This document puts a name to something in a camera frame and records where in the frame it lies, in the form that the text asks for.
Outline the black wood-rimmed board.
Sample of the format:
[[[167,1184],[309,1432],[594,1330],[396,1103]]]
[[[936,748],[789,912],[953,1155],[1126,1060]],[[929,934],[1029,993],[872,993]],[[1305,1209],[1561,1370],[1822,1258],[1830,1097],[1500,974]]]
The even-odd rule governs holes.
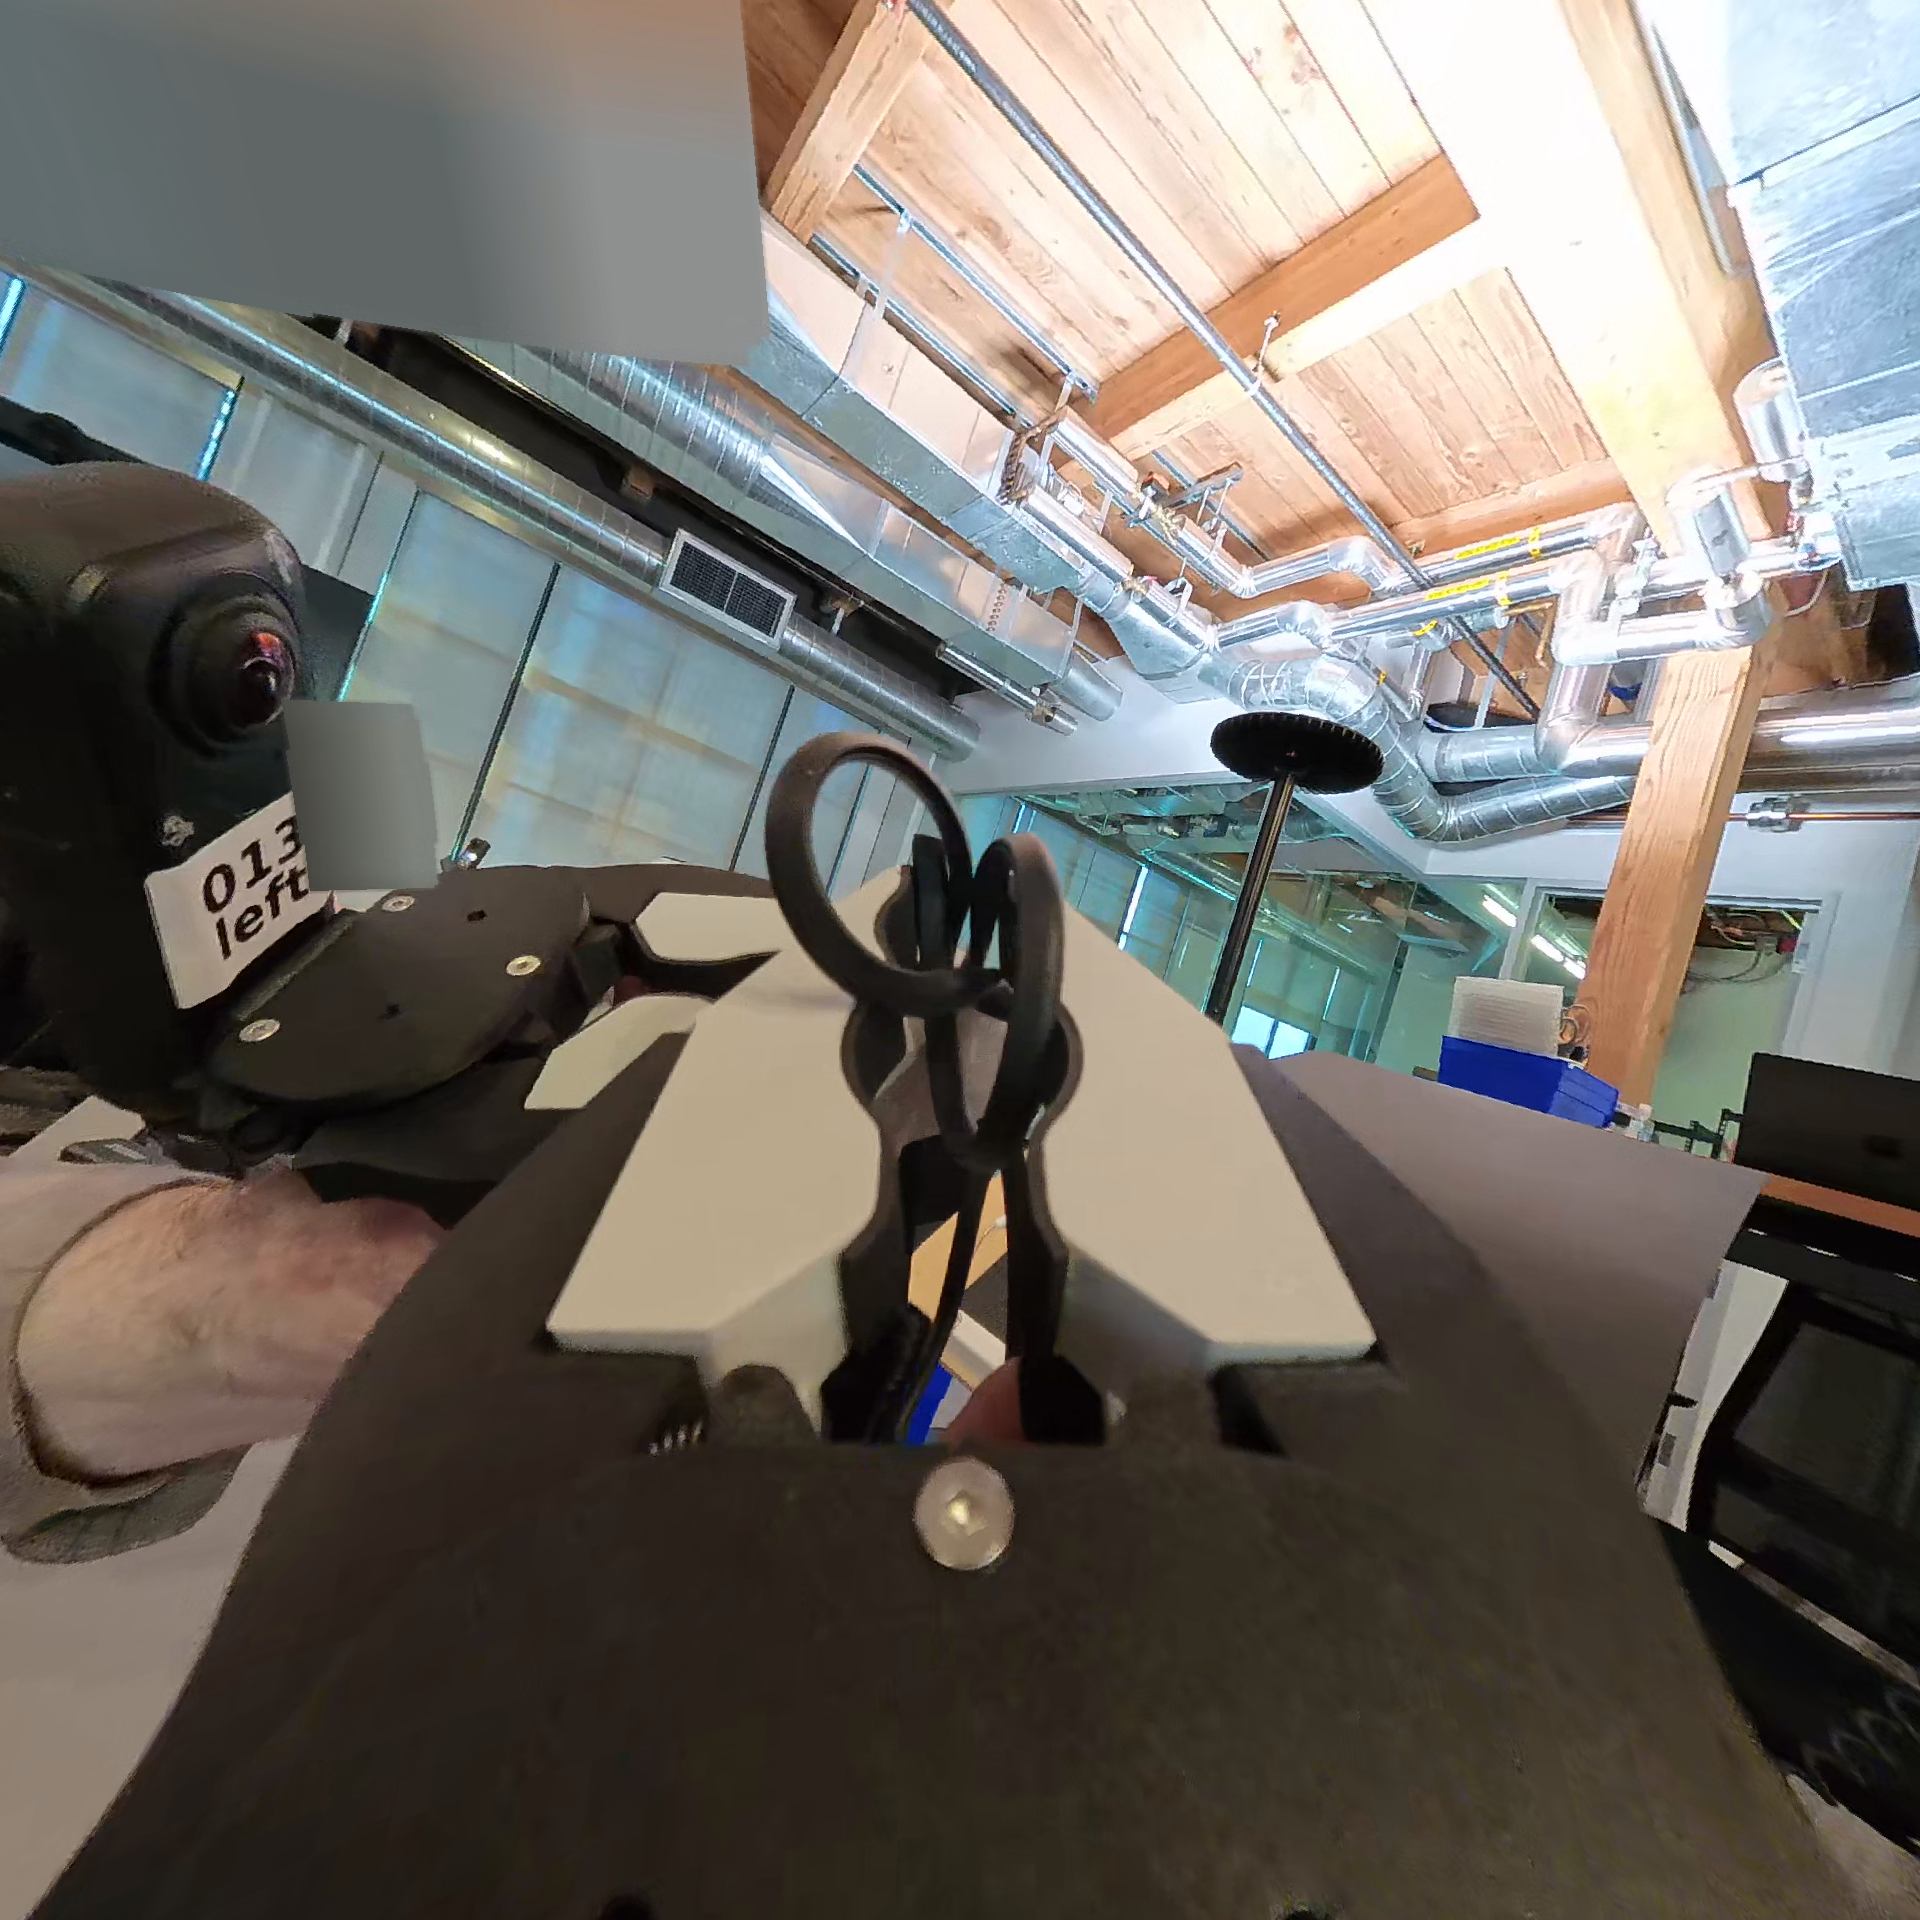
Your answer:
[[[1765,1175],[1328,1052],[1236,1060],[1262,1097],[1305,1097],[1479,1260],[1637,1486]]]

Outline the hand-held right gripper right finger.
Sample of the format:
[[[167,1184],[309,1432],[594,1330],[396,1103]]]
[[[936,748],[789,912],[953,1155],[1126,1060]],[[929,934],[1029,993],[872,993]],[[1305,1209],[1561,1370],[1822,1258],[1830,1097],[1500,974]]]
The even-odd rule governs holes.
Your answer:
[[[1065,907],[997,904],[1007,1359],[1354,1361],[1373,1326],[1223,1032]]]

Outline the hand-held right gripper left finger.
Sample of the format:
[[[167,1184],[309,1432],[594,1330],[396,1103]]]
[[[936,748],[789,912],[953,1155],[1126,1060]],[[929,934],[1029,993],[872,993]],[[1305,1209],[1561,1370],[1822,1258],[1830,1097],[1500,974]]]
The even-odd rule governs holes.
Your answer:
[[[850,993],[797,947],[706,1004],[548,1313],[577,1353],[845,1359],[901,1330],[897,1225],[847,1306],[840,1260],[897,1199],[847,1072]]]

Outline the person's left hand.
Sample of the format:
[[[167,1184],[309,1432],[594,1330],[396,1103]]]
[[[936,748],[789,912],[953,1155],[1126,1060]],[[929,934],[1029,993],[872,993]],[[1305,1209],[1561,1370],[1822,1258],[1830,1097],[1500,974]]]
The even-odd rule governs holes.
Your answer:
[[[278,1168],[138,1196],[61,1250],[22,1313],[39,1462],[110,1482],[297,1434],[441,1242],[418,1208],[325,1203]]]

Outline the black tripod stand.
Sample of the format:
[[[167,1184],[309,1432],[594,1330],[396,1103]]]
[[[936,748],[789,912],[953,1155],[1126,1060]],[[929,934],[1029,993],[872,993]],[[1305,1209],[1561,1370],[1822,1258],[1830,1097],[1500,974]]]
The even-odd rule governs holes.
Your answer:
[[[1772,1758],[1916,1852],[1916,1082],[1757,1055],[1734,1164],[1640,1499]]]

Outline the black pole stand with disc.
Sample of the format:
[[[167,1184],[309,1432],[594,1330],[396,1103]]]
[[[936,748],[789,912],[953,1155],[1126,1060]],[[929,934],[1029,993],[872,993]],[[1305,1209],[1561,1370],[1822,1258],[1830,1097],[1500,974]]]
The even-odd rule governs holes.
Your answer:
[[[1225,1026],[1294,794],[1360,791],[1381,777],[1384,761],[1378,746],[1352,728],[1290,711],[1240,711],[1214,728],[1208,748],[1233,777],[1266,784],[1254,849],[1238,881],[1204,1004],[1206,1019]]]

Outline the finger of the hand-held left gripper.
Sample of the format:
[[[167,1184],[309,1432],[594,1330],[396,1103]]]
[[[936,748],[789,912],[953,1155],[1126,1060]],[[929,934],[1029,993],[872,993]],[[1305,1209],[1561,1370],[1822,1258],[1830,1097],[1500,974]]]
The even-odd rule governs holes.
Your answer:
[[[688,1033],[704,1007],[613,1007],[550,1055],[529,1087],[529,1114],[575,1114],[650,1044]]]
[[[732,969],[790,947],[770,896],[653,894],[633,923],[633,972]]]

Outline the white vent grille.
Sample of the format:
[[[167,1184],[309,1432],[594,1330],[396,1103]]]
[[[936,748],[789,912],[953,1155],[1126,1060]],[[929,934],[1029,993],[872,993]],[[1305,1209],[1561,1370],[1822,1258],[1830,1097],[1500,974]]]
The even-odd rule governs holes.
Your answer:
[[[724,634],[774,657],[794,612],[794,595],[736,562],[706,540],[676,531],[658,571],[661,595],[709,617]]]

